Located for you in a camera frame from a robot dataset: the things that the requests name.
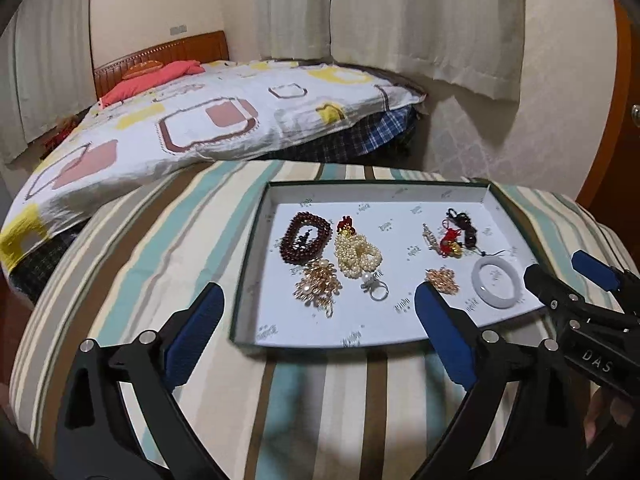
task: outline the pink blanket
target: pink blanket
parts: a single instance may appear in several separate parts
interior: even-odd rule
[[[174,61],[163,66],[157,72],[141,75],[127,81],[120,81],[100,98],[100,108],[104,109],[114,103],[141,94],[150,88],[178,79],[183,75],[200,74],[202,72],[204,72],[204,69],[200,66],[199,61]]]

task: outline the curtain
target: curtain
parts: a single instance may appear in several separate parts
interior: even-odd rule
[[[257,0],[260,55],[321,59],[330,54],[330,0]]]
[[[23,0],[15,73],[27,142],[94,104],[89,0]]]
[[[337,62],[519,100],[524,0],[331,0]]]
[[[0,36],[0,157],[10,162],[27,149],[15,78],[15,22],[12,17]]]

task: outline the jewelry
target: jewelry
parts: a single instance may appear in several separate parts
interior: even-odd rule
[[[465,232],[465,247],[467,249],[473,249],[478,242],[476,233],[478,230],[471,225],[471,218],[466,213],[458,213],[455,209],[449,208],[447,211],[447,218],[451,220],[456,227],[459,227]]]
[[[334,264],[329,260],[311,260],[302,270],[303,277],[296,283],[293,296],[304,301],[306,306],[311,303],[319,310],[324,310],[327,317],[334,314],[334,294],[342,285],[335,276]]]
[[[296,237],[305,225],[318,229],[318,234],[311,243],[308,241],[311,229]],[[329,222],[309,212],[298,213],[293,217],[280,243],[280,256],[286,264],[304,264],[320,254],[329,238],[331,238]]]
[[[457,294],[460,287],[453,279],[454,272],[447,267],[440,267],[440,270],[429,269],[425,276],[425,281],[433,283],[438,292],[443,294]]]
[[[431,251],[436,251],[440,256],[442,256],[442,251],[440,250],[440,245],[436,240],[436,236],[431,232],[431,229],[427,227],[427,224],[422,224],[422,237],[427,242]]]
[[[442,226],[447,230],[442,240],[440,240],[441,256],[446,258],[447,256],[454,256],[459,258],[462,256],[462,246],[458,243],[458,237],[462,232],[460,229],[451,229],[449,227],[449,220],[444,219]]]
[[[389,295],[389,287],[386,286],[385,282],[381,282],[379,279],[377,279],[376,275],[372,272],[365,272],[362,275],[362,285],[360,285],[360,288],[362,288],[364,292],[368,292],[373,301],[384,301]],[[384,288],[385,291],[382,296],[377,298],[373,295],[373,291],[379,288]]]
[[[373,272],[382,263],[382,254],[365,235],[356,233],[350,216],[343,216],[338,222],[335,237],[335,257],[338,266],[347,278],[359,278],[362,272]]]
[[[511,282],[513,283],[512,298],[500,298],[499,296],[490,293],[482,284],[482,280],[480,279],[480,269],[487,265],[499,267],[511,279]],[[516,301],[520,299],[520,295],[522,294],[522,285],[516,269],[509,262],[499,258],[498,256],[484,256],[476,261],[476,264],[471,271],[471,283],[474,286],[476,294],[480,296],[480,299],[495,308],[512,307],[516,304]]]

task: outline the white jade bangle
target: white jade bangle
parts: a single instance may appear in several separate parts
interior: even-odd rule
[[[493,265],[500,267],[513,283],[513,297],[512,298],[500,298],[495,294],[490,293],[487,288],[482,284],[480,279],[480,269],[484,266]],[[507,261],[499,258],[498,256],[483,256],[474,265],[474,270],[471,271],[471,283],[474,286],[474,290],[480,299],[486,304],[495,308],[509,308],[516,304],[516,301],[520,299],[522,294],[522,285],[520,284],[520,277],[516,272],[516,269]]]

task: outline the bangle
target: bangle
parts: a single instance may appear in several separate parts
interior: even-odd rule
[[[298,236],[298,232],[305,225],[318,229],[318,234],[311,242],[308,241],[311,229]],[[324,245],[331,238],[331,226],[324,218],[309,212],[298,213],[287,228],[280,243],[280,256],[287,264],[304,264],[318,256]]]
[[[482,280],[480,279],[480,269],[487,265],[499,267],[507,274],[507,276],[510,277],[511,282],[513,283],[512,298],[500,298],[499,296],[490,293],[482,284]],[[520,284],[520,277],[518,276],[516,269],[510,263],[498,256],[484,256],[476,261],[476,264],[471,271],[471,283],[474,286],[476,294],[480,296],[480,299],[494,308],[512,307],[516,304],[516,301],[520,299],[520,295],[522,293],[522,285]]]

